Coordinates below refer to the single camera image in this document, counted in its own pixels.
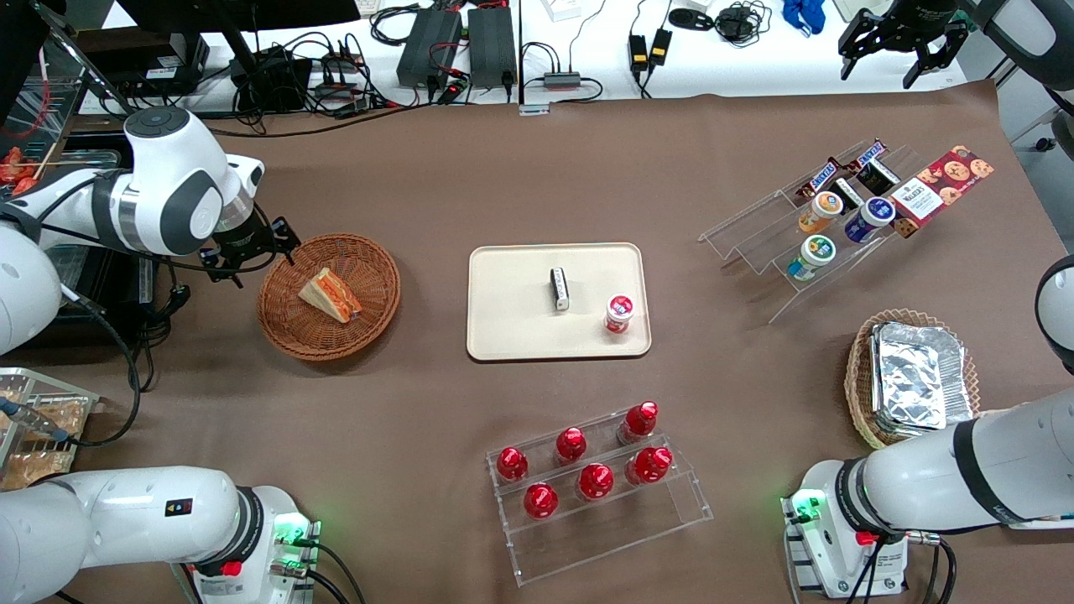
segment beige tray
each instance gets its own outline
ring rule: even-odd
[[[556,311],[549,271],[562,267],[570,308]],[[616,293],[636,306],[630,327],[604,327]],[[652,344],[641,250],[632,243],[491,245],[470,254],[466,349],[479,361],[637,357]]]

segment blue-lidded jar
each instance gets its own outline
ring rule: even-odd
[[[894,218],[895,206],[890,201],[882,197],[869,198],[846,222],[846,239],[854,243],[866,243],[871,238],[870,233],[890,225]]]

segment white bottle cap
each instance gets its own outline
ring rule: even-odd
[[[895,206],[882,197],[871,197],[861,206],[861,217],[874,227],[884,227],[895,218]]]
[[[810,235],[802,242],[801,256],[814,267],[824,267],[836,257],[836,244],[824,235]]]
[[[822,218],[834,218],[843,212],[843,199],[831,191],[821,191],[813,198],[812,210]]]

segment blue glove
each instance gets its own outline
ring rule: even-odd
[[[810,34],[824,31],[824,0],[784,0],[783,18]]]

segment brown table mat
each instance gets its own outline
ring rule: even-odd
[[[324,125],[268,120],[271,131]],[[912,240],[885,245],[766,326],[788,290],[741,262],[722,268],[698,234],[872,136],[927,160],[964,144],[997,172]],[[394,256],[395,320],[367,354],[307,365],[261,335],[260,273],[241,290],[184,274],[193,299],[155,353],[163,375],[134,430],[81,451],[75,465],[205,465],[281,487],[324,520],[325,543],[371,604],[789,602],[777,499],[814,462],[868,452],[842,378],[854,333],[883,308],[950,325],[977,363],[985,408],[1071,385],[1032,310],[1037,279],[1063,250],[1000,129],[990,83],[554,105],[533,118],[511,106],[433,107],[329,134],[222,143],[266,163],[258,201],[270,216],[286,215],[305,238],[362,234]],[[474,248],[600,241],[642,250],[648,355],[518,364],[466,356]],[[129,400],[120,361],[99,362],[104,354],[12,360]],[[662,404],[662,426],[697,468],[715,520],[518,589],[484,451],[647,398]],[[1069,538],[1000,529],[953,537],[955,600],[1068,599]],[[920,600],[929,551],[911,558],[912,591],[885,602]],[[162,564],[85,571],[70,592],[183,601]]]

